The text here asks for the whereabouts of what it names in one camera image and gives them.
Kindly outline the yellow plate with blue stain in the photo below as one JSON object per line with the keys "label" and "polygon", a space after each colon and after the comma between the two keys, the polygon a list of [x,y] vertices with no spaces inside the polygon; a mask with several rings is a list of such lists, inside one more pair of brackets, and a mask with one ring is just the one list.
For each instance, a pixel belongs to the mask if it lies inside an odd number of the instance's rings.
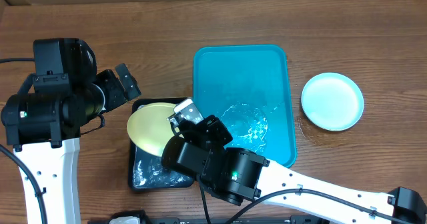
{"label": "yellow plate with blue stain", "polygon": [[127,134],[143,151],[161,157],[167,142],[173,137],[169,116],[174,114],[172,103],[150,103],[135,111],[127,122]]}

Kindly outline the light blue plate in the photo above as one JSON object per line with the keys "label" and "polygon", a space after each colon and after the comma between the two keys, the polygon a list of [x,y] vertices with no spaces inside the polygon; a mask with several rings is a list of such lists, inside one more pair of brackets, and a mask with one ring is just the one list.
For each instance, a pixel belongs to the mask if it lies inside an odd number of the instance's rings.
{"label": "light blue plate", "polygon": [[364,96],[359,86],[340,73],[320,73],[302,89],[301,106],[306,117],[327,131],[345,131],[363,115]]}

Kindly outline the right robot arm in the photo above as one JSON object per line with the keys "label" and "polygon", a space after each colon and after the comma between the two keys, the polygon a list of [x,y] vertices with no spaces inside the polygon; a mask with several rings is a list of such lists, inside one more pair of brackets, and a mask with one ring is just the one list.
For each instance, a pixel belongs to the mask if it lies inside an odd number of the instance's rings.
{"label": "right robot arm", "polygon": [[426,203],[405,187],[387,193],[359,191],[292,171],[252,151],[226,147],[230,132],[215,116],[169,117],[173,137],[162,165],[193,177],[204,193],[234,205],[249,203],[232,223],[259,203],[296,209],[333,223],[425,223]]}

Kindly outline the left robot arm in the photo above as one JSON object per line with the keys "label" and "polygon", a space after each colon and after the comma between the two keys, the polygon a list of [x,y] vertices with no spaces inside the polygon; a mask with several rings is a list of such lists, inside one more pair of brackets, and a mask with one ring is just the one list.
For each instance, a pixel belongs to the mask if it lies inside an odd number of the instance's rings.
{"label": "left robot arm", "polygon": [[80,223],[77,163],[81,128],[140,95],[124,64],[97,71],[77,38],[33,43],[35,72],[1,112],[6,145],[23,183],[29,223]]}

